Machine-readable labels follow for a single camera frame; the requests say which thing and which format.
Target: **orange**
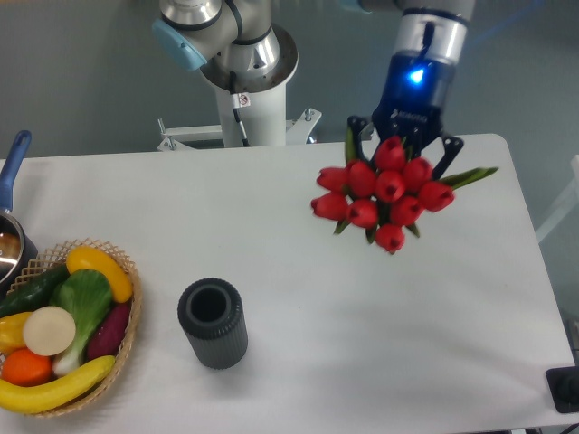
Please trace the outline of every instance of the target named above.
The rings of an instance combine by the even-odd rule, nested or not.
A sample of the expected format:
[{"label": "orange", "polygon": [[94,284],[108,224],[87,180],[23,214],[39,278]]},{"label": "orange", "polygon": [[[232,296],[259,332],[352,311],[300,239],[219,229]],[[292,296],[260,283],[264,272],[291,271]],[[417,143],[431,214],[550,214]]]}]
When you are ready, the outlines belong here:
[{"label": "orange", "polygon": [[49,382],[52,378],[50,357],[38,355],[28,348],[16,350],[2,366],[2,379],[17,386],[31,387]]}]

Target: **banana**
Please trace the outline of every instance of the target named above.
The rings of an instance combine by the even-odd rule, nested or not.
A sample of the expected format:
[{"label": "banana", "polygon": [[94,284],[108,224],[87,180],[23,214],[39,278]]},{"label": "banana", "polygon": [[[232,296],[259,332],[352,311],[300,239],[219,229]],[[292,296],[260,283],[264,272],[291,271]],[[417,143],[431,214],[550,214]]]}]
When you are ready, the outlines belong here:
[{"label": "banana", "polygon": [[75,371],[40,386],[20,387],[0,380],[0,407],[23,414],[40,413],[66,404],[81,396],[107,375],[115,357],[104,355]]}]

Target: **saucepan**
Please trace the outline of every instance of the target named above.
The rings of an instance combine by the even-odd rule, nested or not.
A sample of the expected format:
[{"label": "saucepan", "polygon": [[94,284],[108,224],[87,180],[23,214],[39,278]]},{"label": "saucepan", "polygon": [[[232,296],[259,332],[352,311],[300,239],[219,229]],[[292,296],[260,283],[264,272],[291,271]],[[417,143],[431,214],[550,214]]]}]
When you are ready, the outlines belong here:
[{"label": "saucepan", "polygon": [[11,214],[14,179],[31,140],[29,131],[20,131],[16,135],[0,172],[0,301],[28,261],[36,258],[38,253],[24,234],[22,225]]}]

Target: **yellow pepper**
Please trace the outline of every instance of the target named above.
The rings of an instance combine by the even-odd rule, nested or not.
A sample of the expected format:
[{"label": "yellow pepper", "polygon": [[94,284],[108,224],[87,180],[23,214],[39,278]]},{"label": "yellow pepper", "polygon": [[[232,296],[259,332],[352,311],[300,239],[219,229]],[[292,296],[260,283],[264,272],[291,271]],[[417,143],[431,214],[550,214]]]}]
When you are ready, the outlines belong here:
[{"label": "yellow pepper", "polygon": [[22,329],[31,314],[32,312],[23,312],[0,318],[0,353],[8,355],[14,350],[26,347]]},{"label": "yellow pepper", "polygon": [[116,303],[125,303],[133,295],[133,286],[125,271],[102,250],[79,246],[66,257],[66,268],[71,274],[79,269],[94,269],[102,273],[109,281],[112,299]]}]

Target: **purple eggplant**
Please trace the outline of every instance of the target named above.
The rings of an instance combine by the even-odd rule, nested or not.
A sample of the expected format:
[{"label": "purple eggplant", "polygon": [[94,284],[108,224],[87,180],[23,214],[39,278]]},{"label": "purple eggplant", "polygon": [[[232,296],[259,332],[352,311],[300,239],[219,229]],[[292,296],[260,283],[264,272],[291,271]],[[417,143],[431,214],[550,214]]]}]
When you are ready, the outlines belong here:
[{"label": "purple eggplant", "polygon": [[130,316],[130,304],[115,305],[92,336],[87,346],[87,360],[93,360],[102,355],[117,355]]}]

